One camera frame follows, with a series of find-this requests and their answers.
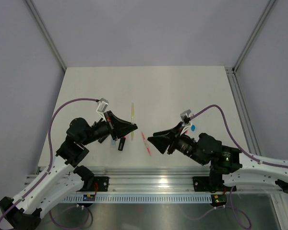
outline yellow pen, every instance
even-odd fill
[[[131,104],[131,124],[134,124],[134,104]],[[134,133],[131,132],[131,140],[133,140]]]

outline red pen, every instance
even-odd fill
[[[150,153],[150,149],[149,149],[149,147],[148,147],[148,144],[147,144],[147,140],[146,140],[146,138],[145,138],[145,136],[144,136],[144,133],[143,133],[143,132],[141,132],[141,133],[142,133],[142,138],[143,138],[145,147],[146,147],[146,149],[147,149],[147,151],[148,151],[148,154],[149,154],[149,156],[152,156],[152,154]]]

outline wall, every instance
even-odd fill
[[[0,0],[0,199],[36,170],[62,79],[24,2]]]
[[[33,0],[68,67],[233,66],[268,0]]]
[[[288,159],[288,0],[276,4],[238,77],[263,154]]]

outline metal floor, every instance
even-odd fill
[[[252,221],[252,230],[280,230],[270,196],[234,195],[235,207]],[[85,219],[79,208],[62,213],[70,204],[59,204],[52,210],[56,221],[65,227],[77,227]],[[215,210],[200,221],[188,219],[203,215],[209,204],[93,204],[94,216],[87,230],[241,230],[231,209]],[[58,230],[46,215],[38,230]]]

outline white table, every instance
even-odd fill
[[[75,98],[106,98],[107,110],[124,120],[131,120],[131,104],[134,103],[135,123],[138,130],[126,137],[123,151],[118,142],[111,144],[108,137],[102,144],[94,142],[86,146],[90,152],[80,165],[105,170],[113,169],[186,169],[201,170],[202,166],[178,151],[172,155],[160,154],[150,144],[152,156],[144,146],[141,131],[146,137],[154,132],[174,127],[180,121],[180,113],[191,109],[195,114],[203,108],[218,104],[224,110],[228,126],[234,138],[247,150],[246,140],[234,103],[228,78],[223,66],[162,66],[162,67],[97,67],[68,68],[56,103],[56,109]],[[96,103],[75,102],[66,106],[55,119],[52,127],[54,152],[66,137],[69,123],[83,117],[89,124],[98,121]],[[198,139],[205,132],[233,146],[217,109],[210,109],[193,120],[194,132],[188,135]],[[38,165],[49,162],[47,138]]]

